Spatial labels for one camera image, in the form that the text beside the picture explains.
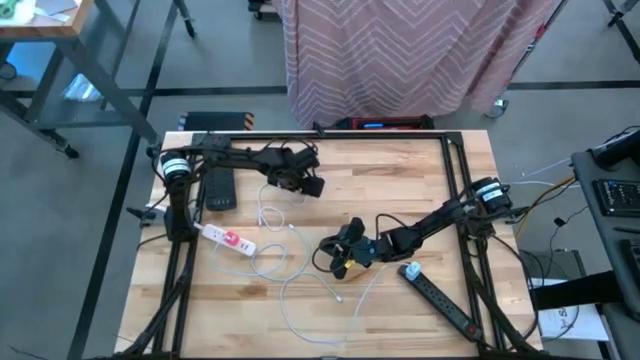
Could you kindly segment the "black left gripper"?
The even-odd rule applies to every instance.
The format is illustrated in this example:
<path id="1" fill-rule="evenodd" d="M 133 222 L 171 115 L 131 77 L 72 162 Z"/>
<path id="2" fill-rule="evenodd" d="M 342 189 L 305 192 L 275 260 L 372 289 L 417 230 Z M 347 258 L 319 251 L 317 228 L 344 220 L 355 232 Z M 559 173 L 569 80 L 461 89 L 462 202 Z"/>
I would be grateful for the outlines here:
<path id="1" fill-rule="evenodd" d="M 277 148 L 280 163 L 273 165 L 267 174 L 267 183 L 282 189 L 301 189 L 303 195 L 319 198 L 325 186 L 320 177 L 306 177 L 303 169 L 315 169 L 320 166 L 318 154 L 305 148 L 294 153 L 290 148 Z"/>

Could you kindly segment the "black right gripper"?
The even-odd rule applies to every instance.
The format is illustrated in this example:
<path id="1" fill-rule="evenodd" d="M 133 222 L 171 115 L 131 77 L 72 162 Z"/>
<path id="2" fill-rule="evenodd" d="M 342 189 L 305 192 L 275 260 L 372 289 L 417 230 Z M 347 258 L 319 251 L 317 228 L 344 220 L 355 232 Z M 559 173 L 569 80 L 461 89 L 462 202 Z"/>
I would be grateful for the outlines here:
<path id="1" fill-rule="evenodd" d="M 371 266 L 374 262 L 390 262 L 396 255 L 388 238 L 374 240 L 363 236 L 364 231 L 365 226 L 360 217 L 353 217 L 344 227 L 343 238 L 348 244 L 347 258 L 334 257 L 330 263 L 330 272 L 336 279 L 343 279 L 353 263 Z"/>

